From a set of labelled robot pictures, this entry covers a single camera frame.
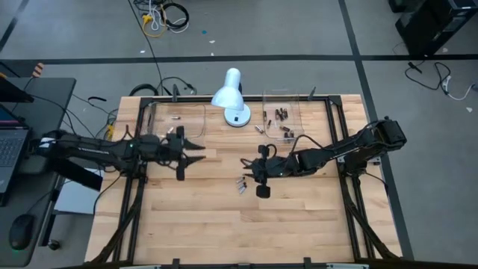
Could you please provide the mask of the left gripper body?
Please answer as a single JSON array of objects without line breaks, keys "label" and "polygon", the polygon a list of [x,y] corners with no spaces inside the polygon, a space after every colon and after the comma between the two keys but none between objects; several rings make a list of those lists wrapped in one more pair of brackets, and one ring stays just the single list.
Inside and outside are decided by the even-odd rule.
[{"label": "left gripper body", "polygon": [[185,180],[185,168],[186,168],[186,161],[183,152],[184,146],[184,127],[178,126],[176,128],[176,133],[170,133],[176,136],[176,149],[168,149],[161,145],[160,147],[160,164],[173,169],[171,164],[175,161],[177,163],[175,171],[176,171],[176,179],[178,181]]}]

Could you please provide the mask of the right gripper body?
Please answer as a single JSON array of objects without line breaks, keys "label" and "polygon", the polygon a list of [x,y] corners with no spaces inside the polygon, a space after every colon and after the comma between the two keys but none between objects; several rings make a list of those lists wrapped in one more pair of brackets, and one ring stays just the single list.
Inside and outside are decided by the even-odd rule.
[{"label": "right gripper body", "polygon": [[259,145],[260,158],[256,163],[255,180],[256,196],[262,199],[270,197],[270,187],[267,185],[269,178],[282,177],[285,174],[287,158],[278,157],[275,145]]}]

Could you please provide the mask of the white desk lamp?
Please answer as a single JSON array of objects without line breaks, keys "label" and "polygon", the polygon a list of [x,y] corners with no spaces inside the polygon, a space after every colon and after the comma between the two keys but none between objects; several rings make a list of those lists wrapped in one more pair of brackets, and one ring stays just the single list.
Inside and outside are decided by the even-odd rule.
[{"label": "white desk lamp", "polygon": [[226,72],[223,86],[214,94],[211,104],[224,109],[224,118],[228,125],[240,128],[251,119],[251,110],[242,96],[241,73],[239,69],[230,68]]}]

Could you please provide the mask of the clear plastic bin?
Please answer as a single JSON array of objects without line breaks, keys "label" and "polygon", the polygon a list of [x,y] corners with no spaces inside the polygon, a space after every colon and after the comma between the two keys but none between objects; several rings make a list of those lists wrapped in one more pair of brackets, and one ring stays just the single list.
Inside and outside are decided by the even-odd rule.
[{"label": "clear plastic bin", "polygon": [[144,134],[165,137],[169,128],[184,127],[186,138],[199,138],[205,133],[205,106],[166,102],[153,102],[146,106],[146,122]]},{"label": "clear plastic bin", "polygon": [[[275,110],[287,108],[288,118],[276,120]],[[292,90],[265,90],[262,94],[262,111],[267,112],[267,119],[263,117],[263,130],[269,141],[278,143],[293,143],[299,135],[305,134],[302,127],[302,119],[299,106],[299,94]],[[272,120],[271,126],[267,129],[267,122]],[[286,131],[280,129],[285,126],[294,131],[294,137],[284,138]]]}]

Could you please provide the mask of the white flat panel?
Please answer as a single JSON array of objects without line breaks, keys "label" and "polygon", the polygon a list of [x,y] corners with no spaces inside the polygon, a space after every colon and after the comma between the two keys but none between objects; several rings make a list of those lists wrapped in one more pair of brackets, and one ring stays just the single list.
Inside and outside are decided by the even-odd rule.
[{"label": "white flat panel", "polygon": [[93,206],[100,191],[66,179],[54,210],[67,214],[93,214]]}]

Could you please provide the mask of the grey side desk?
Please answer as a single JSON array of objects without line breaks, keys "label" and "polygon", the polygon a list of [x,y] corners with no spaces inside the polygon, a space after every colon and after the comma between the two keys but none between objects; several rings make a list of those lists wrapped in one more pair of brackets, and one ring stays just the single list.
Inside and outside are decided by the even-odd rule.
[{"label": "grey side desk", "polygon": [[[32,128],[33,139],[60,128],[63,109],[69,104],[75,87],[74,78],[10,78],[9,81],[37,97],[32,103],[6,105],[13,109],[15,115],[25,119]],[[0,268],[28,265],[50,206],[52,190],[57,183],[56,173],[44,172],[20,175],[10,184],[7,203],[0,206]],[[15,218],[25,213],[34,216],[31,241],[24,250],[14,250],[8,241],[10,227]]]}]

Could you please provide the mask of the black computer mouse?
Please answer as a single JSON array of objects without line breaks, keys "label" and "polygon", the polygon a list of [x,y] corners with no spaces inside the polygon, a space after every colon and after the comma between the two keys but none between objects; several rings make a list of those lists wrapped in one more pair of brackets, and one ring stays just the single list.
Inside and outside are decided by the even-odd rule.
[{"label": "black computer mouse", "polygon": [[30,244],[34,220],[31,214],[21,214],[12,222],[8,240],[13,250],[24,250]]}]

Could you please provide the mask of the black laptop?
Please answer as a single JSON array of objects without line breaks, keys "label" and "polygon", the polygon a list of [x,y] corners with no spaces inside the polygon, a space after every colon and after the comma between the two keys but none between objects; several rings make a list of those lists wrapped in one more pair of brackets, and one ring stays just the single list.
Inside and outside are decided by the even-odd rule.
[{"label": "black laptop", "polygon": [[8,192],[29,135],[29,127],[0,104],[0,194]]}]

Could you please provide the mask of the black computer tower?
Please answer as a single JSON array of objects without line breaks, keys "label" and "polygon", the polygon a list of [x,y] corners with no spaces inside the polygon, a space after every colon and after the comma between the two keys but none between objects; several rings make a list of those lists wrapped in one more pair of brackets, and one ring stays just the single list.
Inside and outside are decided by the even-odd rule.
[{"label": "black computer tower", "polygon": [[432,56],[478,13],[478,0],[410,0],[395,23],[410,55]]}]

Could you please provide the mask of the black aluminium table frame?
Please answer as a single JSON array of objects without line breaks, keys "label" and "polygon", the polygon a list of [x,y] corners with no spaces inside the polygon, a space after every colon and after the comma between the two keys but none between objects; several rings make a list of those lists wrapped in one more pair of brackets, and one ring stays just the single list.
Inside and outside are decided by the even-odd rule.
[{"label": "black aluminium table frame", "polygon": [[[265,134],[255,125],[263,123],[262,101],[246,101],[252,119],[243,128],[225,123],[223,109],[211,105],[206,97],[180,96],[180,105],[189,113],[194,105],[205,106],[205,134],[188,138],[206,149],[189,156],[206,158],[185,170],[185,180],[156,163],[148,164],[139,225],[134,244],[134,265],[160,265],[161,269],[179,259],[180,268],[259,269],[299,265],[304,258],[311,265],[347,263],[354,259],[346,211],[339,182],[338,165],[329,162],[311,176],[269,179],[271,198],[255,195],[256,183],[247,179],[247,189],[238,193],[236,181],[246,172],[240,158],[259,156],[259,144],[266,144]],[[305,133],[322,145],[331,143],[327,109],[338,138],[338,108],[327,101],[300,101]],[[391,204],[385,186],[369,175],[360,179],[367,220],[385,246],[402,256]],[[97,204],[96,214],[84,260],[93,260],[118,227],[125,179],[119,179]]]}]

